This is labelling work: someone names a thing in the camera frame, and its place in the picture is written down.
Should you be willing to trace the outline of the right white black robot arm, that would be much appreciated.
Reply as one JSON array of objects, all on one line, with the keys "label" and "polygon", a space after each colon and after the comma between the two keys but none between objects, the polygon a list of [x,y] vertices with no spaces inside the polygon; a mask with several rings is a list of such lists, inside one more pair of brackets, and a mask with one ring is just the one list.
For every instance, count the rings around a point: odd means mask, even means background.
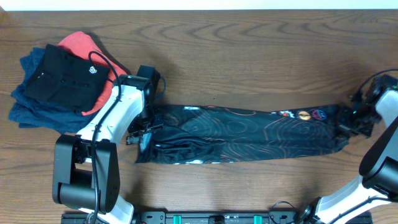
[{"label": "right white black robot arm", "polygon": [[319,198],[303,223],[347,223],[381,205],[397,202],[397,91],[376,103],[386,130],[365,154],[359,175],[335,193]]}]

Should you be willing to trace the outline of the folded navy blue shirt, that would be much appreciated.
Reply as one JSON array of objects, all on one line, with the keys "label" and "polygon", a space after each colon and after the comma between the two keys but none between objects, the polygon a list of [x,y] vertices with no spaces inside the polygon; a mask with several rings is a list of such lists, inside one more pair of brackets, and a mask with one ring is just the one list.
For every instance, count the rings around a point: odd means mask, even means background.
[{"label": "folded navy blue shirt", "polygon": [[34,47],[29,55],[20,58],[24,80],[11,93],[16,100],[9,112],[9,120],[19,123],[20,128],[49,128],[60,134],[76,133],[84,128],[95,115],[83,116],[54,103],[46,103],[24,96],[28,79],[44,56],[45,50]]}]

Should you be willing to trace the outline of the black orange-patterned jersey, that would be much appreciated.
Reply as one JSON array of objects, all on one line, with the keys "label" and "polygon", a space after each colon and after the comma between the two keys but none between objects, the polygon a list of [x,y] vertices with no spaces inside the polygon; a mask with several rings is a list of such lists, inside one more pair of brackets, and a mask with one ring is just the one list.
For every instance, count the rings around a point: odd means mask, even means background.
[{"label": "black orange-patterned jersey", "polygon": [[336,123],[339,109],[327,105],[263,112],[158,106],[162,128],[143,137],[136,161],[220,164],[333,154],[349,143]]}]

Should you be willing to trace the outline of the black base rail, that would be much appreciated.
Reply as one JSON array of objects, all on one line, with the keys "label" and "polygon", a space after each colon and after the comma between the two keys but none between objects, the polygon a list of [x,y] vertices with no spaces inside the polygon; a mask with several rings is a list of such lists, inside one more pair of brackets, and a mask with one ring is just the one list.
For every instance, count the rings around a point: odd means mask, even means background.
[{"label": "black base rail", "polygon": [[[83,213],[65,213],[62,224],[83,224],[87,215]],[[273,224],[294,223],[296,212],[272,211],[266,213],[165,213],[142,212],[135,214],[133,224]],[[373,224],[370,212],[364,212],[347,222],[348,224]]]}]

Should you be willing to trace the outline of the folded black shirt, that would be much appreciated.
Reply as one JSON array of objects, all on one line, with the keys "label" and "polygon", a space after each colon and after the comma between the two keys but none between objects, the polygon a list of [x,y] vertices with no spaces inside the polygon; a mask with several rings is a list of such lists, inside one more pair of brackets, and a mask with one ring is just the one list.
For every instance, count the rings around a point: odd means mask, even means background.
[{"label": "folded black shirt", "polygon": [[93,109],[108,80],[110,69],[94,65],[55,45],[48,44],[24,95],[55,103],[71,111]]}]

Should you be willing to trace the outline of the folded red shirt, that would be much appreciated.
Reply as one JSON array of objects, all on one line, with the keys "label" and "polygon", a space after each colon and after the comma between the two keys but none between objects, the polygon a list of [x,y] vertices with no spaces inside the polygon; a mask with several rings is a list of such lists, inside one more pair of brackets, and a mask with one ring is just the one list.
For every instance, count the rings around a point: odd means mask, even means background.
[{"label": "folded red shirt", "polygon": [[[118,75],[127,75],[127,72],[125,70],[123,70],[119,65],[116,65],[111,59],[105,56],[105,54],[95,44],[94,40],[88,34],[85,34],[82,31],[74,32],[66,36],[57,44],[57,46],[85,60],[89,59],[88,54],[91,51],[99,52],[110,62]],[[89,111],[82,112],[83,116],[88,116],[99,111],[108,101],[109,97],[112,94],[113,81],[116,78],[112,70],[110,70],[110,72],[108,73],[108,78],[109,81],[106,81],[106,83],[104,84],[103,91],[99,95],[95,104],[91,107]]]}]

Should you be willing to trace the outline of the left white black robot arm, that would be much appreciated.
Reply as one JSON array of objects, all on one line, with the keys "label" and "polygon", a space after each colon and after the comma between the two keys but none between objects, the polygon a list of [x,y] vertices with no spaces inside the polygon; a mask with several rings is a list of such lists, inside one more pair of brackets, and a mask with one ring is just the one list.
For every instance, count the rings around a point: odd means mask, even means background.
[{"label": "left white black robot arm", "polygon": [[55,143],[52,196],[76,209],[62,223],[136,223],[134,206],[120,196],[118,146],[147,142],[154,125],[153,102],[160,77],[124,75],[95,118],[76,135]]}]

